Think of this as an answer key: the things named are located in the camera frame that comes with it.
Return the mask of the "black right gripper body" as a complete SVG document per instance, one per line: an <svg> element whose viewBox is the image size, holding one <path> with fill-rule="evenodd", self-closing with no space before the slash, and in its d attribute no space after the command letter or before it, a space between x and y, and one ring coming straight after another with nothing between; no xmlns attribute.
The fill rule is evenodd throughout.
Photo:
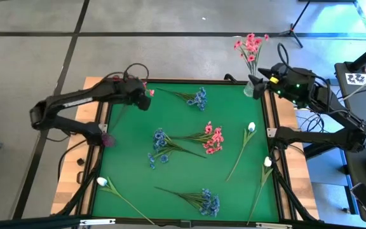
<svg viewBox="0 0 366 229"><path fill-rule="evenodd" d="M315 78L309 75L306 69L290 69L283 63L277 63L271 70L275 76L270 78L267 88L297 107L308 106Z"/></svg>

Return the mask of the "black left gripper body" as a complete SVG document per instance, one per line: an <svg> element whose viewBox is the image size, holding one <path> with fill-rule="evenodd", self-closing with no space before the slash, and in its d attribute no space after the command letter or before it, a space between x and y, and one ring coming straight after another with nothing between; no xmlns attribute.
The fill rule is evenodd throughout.
<svg viewBox="0 0 366 229"><path fill-rule="evenodd" d="M135 105L143 111L149 109L151 98L146 95L146 88L140 79L127 79L124 84L124 93L124 104Z"/></svg>

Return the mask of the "white tulip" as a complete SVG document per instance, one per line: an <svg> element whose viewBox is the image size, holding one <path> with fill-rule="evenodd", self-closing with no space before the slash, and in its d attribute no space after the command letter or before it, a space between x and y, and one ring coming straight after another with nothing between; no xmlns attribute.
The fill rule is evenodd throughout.
<svg viewBox="0 0 366 229"><path fill-rule="evenodd" d="M240 149L240 152L238 154L238 157L235 161L235 164L233 166L233 168L231 169L230 173L228 174L228 177L226 178L226 181L229 181L231 176L233 175L234 171L236 170L238 164L239 164L239 161L241 159L241 156L243 154L243 151L245 149L245 146L247 145L247 143L249 142L249 140L253 137L253 135L256 133L256 125L254 122L250 122L248 124L248 127L247 129L244 130L244 133L243 133L243 142L242 142L242 146L241 146L241 149Z"/></svg>
<svg viewBox="0 0 366 229"><path fill-rule="evenodd" d="M259 191L257 192L256 197L254 199L254 203L252 205L252 210L250 211L250 215L249 215L248 220L247 220L247 225L249 224L250 220L252 219L255 208L257 206L260 195L262 193L262 189L263 189L266 181L268 180L268 177L271 175L271 173L273 171L272 164L273 163L272 163L271 158L269 156L267 156L264 159L264 162L263 162L263 165L262 165L261 182L260 182L260 186L259 186Z"/></svg>
<svg viewBox="0 0 366 229"><path fill-rule="evenodd" d="M112 193L113 195L119 197L121 200L126 202L130 207L132 207L137 213L139 213L144 219L146 219L150 224L155 225L155 223L145 216L140 210L138 210L131 202L129 202L125 197L123 197L120 192L115 188L111 179L109 177L98 177L96 178L97 184L100 186L100 190Z"/></svg>

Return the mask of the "blue flower bunch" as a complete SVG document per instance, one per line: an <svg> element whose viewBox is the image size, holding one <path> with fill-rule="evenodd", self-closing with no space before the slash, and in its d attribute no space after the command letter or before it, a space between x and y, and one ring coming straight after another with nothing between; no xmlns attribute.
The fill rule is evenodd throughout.
<svg viewBox="0 0 366 229"><path fill-rule="evenodd" d="M196 105L200 111L204 111L206 109L208 99L207 92L204 87L200 87L199 91L195 93L176 92L171 90L165 90L162 88L158 88L158 90L168 92L179 97L180 99L185 101L188 106Z"/></svg>
<svg viewBox="0 0 366 229"><path fill-rule="evenodd" d="M179 193L156 186L155 188L180 197L198 210L202 216L216 218L220 211L220 198L218 194L213 194L208 188L202 188L197 193Z"/></svg>
<svg viewBox="0 0 366 229"><path fill-rule="evenodd" d="M168 163L172 153L182 152L189 153L190 155L199 156L205 158L205 156L194 153L188 149L179 146L177 143L173 142L170 137L163 131L162 128L157 129L152 137L153 140L153 152L147 154L149 160L149 167L154 170L156 168L156 162Z"/></svg>

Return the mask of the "purple glass vase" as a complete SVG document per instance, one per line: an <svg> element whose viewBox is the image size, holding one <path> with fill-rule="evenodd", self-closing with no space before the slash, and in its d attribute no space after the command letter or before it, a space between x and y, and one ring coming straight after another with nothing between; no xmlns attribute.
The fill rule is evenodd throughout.
<svg viewBox="0 0 366 229"><path fill-rule="evenodd" d="M115 138L106 132L102 134L102 144L105 147L113 147L115 145Z"/></svg>

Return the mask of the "pink flower bunch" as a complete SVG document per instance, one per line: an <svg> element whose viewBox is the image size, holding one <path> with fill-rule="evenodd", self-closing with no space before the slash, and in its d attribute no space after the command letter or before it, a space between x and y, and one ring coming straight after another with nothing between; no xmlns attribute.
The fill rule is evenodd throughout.
<svg viewBox="0 0 366 229"><path fill-rule="evenodd" d="M254 33L250 33L244 39L235 42L233 48L239 51L240 57L245 61L251 75L256 75L262 46L269 39L268 34L265 34L263 37L257 37Z"/></svg>
<svg viewBox="0 0 366 229"><path fill-rule="evenodd" d="M224 142L222 128L214 128L211 121L205 125L203 132L197 132L187 136L172 136L171 139L182 139L200 143L205 149L205 153L208 155L212 155L222 150L222 143Z"/></svg>

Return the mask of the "clear glass vase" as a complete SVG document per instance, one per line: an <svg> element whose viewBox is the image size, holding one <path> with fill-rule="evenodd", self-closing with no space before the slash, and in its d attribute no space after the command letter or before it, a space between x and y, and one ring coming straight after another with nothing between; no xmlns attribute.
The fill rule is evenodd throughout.
<svg viewBox="0 0 366 229"><path fill-rule="evenodd" d="M246 86L243 89L243 93L247 96L247 97L253 97L254 96L254 90L255 90L255 86L258 84L259 82L259 78L249 74L248 75L248 82L246 84Z"/></svg>

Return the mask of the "black tripod stand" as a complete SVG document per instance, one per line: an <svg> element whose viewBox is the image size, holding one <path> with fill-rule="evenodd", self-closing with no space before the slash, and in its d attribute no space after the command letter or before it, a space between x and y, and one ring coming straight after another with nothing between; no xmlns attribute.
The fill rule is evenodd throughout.
<svg viewBox="0 0 366 229"><path fill-rule="evenodd" d="M300 39L298 38L298 35L295 33L295 27L299 23L301 17L303 16L304 12L307 10L308 6L310 5L311 0L306 0L306 5L304 6L303 10L300 12L299 16L297 17L296 21L292 24L290 24L290 29L280 32L278 34L279 37L291 37L294 38L299 45L300 48L303 48L303 44L301 43Z"/></svg>

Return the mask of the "green table mat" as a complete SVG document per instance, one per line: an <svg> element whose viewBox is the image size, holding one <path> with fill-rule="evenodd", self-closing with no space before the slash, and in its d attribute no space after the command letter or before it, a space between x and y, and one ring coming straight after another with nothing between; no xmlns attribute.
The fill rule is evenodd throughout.
<svg viewBox="0 0 366 229"><path fill-rule="evenodd" d="M262 164L268 155L268 140L262 102L247 97L238 85L206 85L207 105L204 111L188 106L177 96L158 90L194 93L195 84L153 83L154 97L147 111L134 106L112 130L116 143L102 156L100 175L109 177L129 202L149 219L202 220L203 216L176 195L155 188L179 193L197 193L208 188L220 198L219 221L247 221L259 191ZM168 137L203 132L211 121L222 128L222 150L208 155L200 143L172 139L185 149L205 156L174 152L168 163L156 162L149 167L148 153L153 152L154 132L162 128ZM239 164L226 181L240 152L243 133L254 122L256 133L249 140ZM126 202L102 190L95 195L92 214L108 218L141 218ZM276 222L278 208L271 179L266 181L251 220Z"/></svg>

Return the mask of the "black side desk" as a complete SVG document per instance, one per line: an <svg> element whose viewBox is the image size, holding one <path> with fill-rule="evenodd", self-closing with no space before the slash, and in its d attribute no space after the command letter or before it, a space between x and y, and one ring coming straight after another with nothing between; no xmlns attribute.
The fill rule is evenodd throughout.
<svg viewBox="0 0 366 229"><path fill-rule="evenodd" d="M359 153L344 152L346 165L344 166L345 173L348 177L348 188L346 195L349 204L349 212L359 217L366 222L366 211L351 194L350 189L358 183L363 183L366 186L366 148Z"/></svg>

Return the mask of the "long silver plate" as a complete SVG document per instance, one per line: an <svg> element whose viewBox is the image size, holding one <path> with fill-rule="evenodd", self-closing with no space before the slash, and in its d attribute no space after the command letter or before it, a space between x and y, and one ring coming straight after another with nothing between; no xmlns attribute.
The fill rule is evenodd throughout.
<svg viewBox="0 0 366 229"><path fill-rule="evenodd" d="M278 223L256 223L255 227L262 229L293 229L292 225Z"/></svg>
<svg viewBox="0 0 366 229"><path fill-rule="evenodd" d="M115 223L115 219L82 219L79 226L114 225Z"/></svg>

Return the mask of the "black aluminium table frame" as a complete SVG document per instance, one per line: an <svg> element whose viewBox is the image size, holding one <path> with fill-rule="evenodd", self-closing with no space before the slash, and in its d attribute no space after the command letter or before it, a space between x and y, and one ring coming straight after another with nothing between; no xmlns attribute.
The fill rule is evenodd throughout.
<svg viewBox="0 0 366 229"><path fill-rule="evenodd" d="M199 87L204 87L206 85L238 85L241 87L245 87L244 81L237 81L237 84L232 84L227 80L161 80L155 79L150 80L149 84L153 83L166 83L166 84L195 84ZM267 111L266 111L266 103L264 99L258 99L262 102L262 108L264 113L264 123L265 128L267 128ZM102 166L102 156L103 152L106 148L102 148L98 153L98 159L101 162L100 167L97 169L97 174L100 175L100 170ZM202 220L191 220L191 219L152 219L152 221L158 226L178 226L180 227L181 220L191 220L192 227L194 226L223 226L223 227L254 227L256 223L281 223L283 221L283 208L284 203L280 199L279 194L279 184L275 178L270 177L274 186L274 192L276 195L276 203L278 208L278 221L276 222L266 222L266 221L254 221L250 220L247 225L247 221L219 221L216 218L210 216L203 216ZM28 218L28 219L16 219L16 220L6 220L0 221L0 229L59 229L70 226L79 226L79 222L82 219L115 219L115 224L132 224L132 225L148 225L150 222L144 221L141 218L108 218L108 217L96 217L92 214L93 203L95 200L96 193L100 190L100 186L96 182L91 183L91 193L89 195L90 201L87 203L88 212L86 214L80 214L78 216L70 215L70 216L49 216L45 218Z"/></svg>

